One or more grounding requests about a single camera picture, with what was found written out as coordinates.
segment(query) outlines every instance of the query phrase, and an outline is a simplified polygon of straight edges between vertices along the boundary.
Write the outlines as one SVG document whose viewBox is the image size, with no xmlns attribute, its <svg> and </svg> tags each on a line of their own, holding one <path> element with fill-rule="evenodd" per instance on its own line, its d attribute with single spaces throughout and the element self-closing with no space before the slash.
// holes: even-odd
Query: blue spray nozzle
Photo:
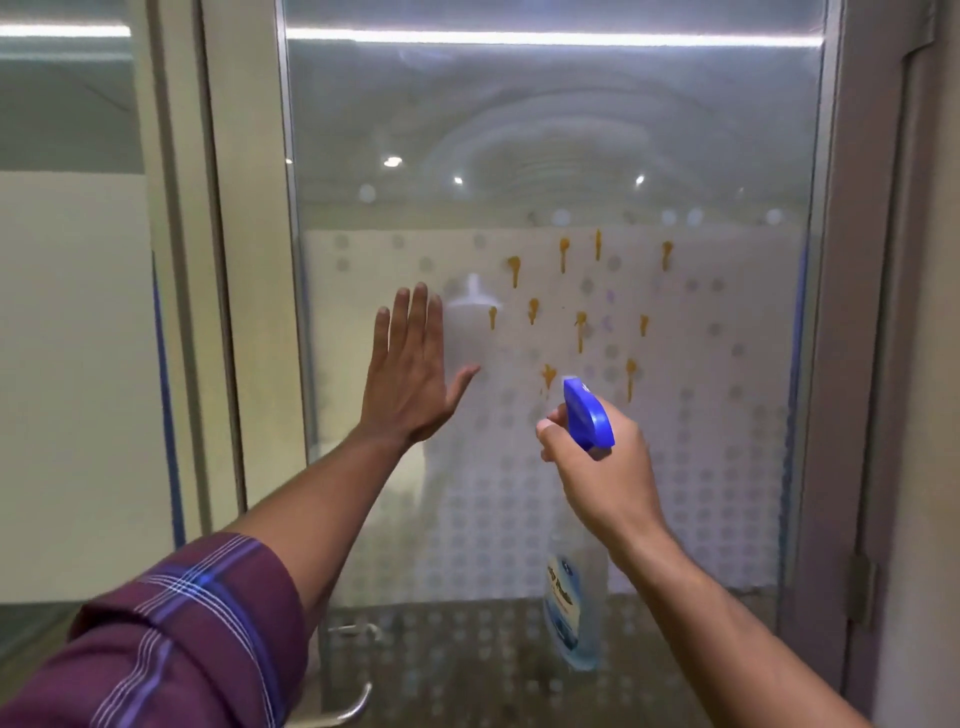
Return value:
<svg viewBox="0 0 960 728">
<path fill-rule="evenodd" d="M 567 429 L 584 450 L 609 449 L 614 445 L 613 427 L 600 400 L 576 376 L 564 380 Z"/>
</svg>

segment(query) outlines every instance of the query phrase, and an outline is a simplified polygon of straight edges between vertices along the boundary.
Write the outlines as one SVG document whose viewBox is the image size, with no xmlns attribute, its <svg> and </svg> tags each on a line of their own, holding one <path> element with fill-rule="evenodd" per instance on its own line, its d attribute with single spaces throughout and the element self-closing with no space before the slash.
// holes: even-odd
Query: glass door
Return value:
<svg viewBox="0 0 960 728">
<path fill-rule="evenodd" d="M 451 369 L 484 367 L 349 557 L 324 709 L 372 682 L 369 725 L 707 725 L 613 568 L 599 668 L 555 654 L 540 602 L 563 493 L 534 423 L 567 375 L 637 419 L 674 532 L 776 628 L 838 10 L 250 5 L 204 3 L 249 501 L 355 424 L 372 317 L 398 287 L 441 292 Z M 252 454 L 272 426 L 283 462 Z"/>
</svg>

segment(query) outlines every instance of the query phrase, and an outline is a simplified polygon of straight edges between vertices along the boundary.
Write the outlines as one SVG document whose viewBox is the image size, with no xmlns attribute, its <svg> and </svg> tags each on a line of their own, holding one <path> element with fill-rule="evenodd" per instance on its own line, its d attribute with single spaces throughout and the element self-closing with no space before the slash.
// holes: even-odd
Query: door handle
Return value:
<svg viewBox="0 0 960 728">
<path fill-rule="evenodd" d="M 369 622 L 366 624 L 345 624 L 342 627 L 331 627 L 326 631 L 328 634 L 339 634 L 351 638 L 368 634 L 375 643 L 383 639 L 383 631 L 376 624 L 370 624 Z M 352 723 L 367 710 L 372 692 L 373 683 L 364 683 L 363 690 L 360 691 L 360 697 L 348 708 L 336 713 L 322 713 L 319 717 L 308 720 L 291 721 L 287 723 L 287 728 L 338 728 L 338 726 Z"/>
</svg>

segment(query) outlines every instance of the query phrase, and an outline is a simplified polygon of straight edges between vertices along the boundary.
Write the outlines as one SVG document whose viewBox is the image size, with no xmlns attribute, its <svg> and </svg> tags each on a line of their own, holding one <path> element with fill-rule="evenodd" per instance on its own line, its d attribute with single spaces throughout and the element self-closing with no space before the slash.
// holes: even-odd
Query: purple plaid shirt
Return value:
<svg viewBox="0 0 960 728">
<path fill-rule="evenodd" d="M 273 552 L 214 534 L 84 606 L 0 726 L 282 726 L 306 648 Z"/>
</svg>

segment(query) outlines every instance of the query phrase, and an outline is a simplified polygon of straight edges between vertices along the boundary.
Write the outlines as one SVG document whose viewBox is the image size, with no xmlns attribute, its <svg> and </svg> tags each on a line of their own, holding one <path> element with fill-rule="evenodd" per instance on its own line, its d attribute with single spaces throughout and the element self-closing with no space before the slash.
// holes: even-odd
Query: spray bottle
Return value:
<svg viewBox="0 0 960 728">
<path fill-rule="evenodd" d="M 578 378 L 564 381 L 570 437 L 594 457 L 613 447 L 607 412 Z M 607 550 L 564 498 L 550 537 L 543 613 L 547 631 L 576 670 L 596 669 L 600 660 L 603 607 L 607 599 Z"/>
</svg>

